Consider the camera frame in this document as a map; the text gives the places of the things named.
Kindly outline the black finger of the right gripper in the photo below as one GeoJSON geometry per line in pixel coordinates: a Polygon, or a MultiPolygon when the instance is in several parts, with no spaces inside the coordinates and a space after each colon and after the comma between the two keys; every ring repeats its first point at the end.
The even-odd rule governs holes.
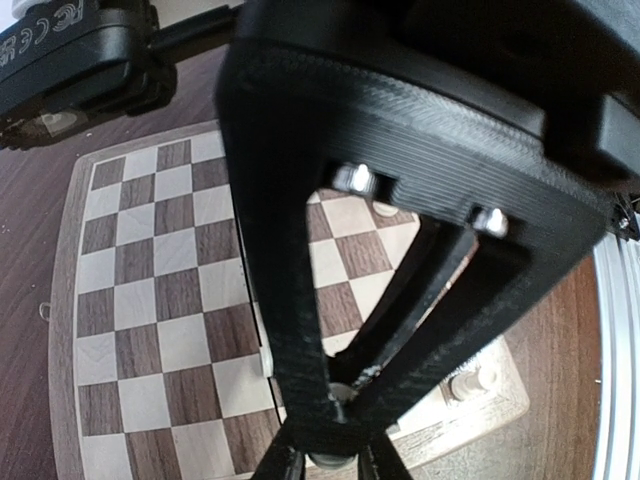
{"type": "Polygon", "coordinates": [[[384,430],[503,333],[595,241],[562,235],[529,248],[476,234],[414,242],[371,317],[344,352],[359,430],[384,430]]]}
{"type": "Polygon", "coordinates": [[[320,161],[229,149],[229,179],[272,350],[286,424],[301,450],[356,450],[360,434],[331,399],[308,247],[307,201],[320,161]]]}

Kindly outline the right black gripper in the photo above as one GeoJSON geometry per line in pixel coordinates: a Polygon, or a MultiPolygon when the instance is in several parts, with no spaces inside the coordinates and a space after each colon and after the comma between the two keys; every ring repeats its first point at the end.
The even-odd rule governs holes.
{"type": "Polygon", "coordinates": [[[343,165],[454,230],[574,263],[639,236],[635,1],[249,1],[216,92],[249,265],[310,266],[304,202],[343,165]]]}

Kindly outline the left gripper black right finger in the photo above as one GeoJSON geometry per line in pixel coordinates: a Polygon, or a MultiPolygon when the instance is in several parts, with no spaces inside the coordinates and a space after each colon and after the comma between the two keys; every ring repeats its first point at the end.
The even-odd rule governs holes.
{"type": "Polygon", "coordinates": [[[410,480],[396,448],[386,434],[373,438],[359,453],[358,480],[410,480]]]}

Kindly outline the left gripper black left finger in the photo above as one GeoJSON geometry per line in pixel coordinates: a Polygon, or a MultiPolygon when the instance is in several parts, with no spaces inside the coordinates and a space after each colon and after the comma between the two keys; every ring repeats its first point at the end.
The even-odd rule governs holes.
{"type": "Polygon", "coordinates": [[[283,425],[254,472],[254,480],[305,480],[305,455],[294,444],[291,430],[283,425]]]}

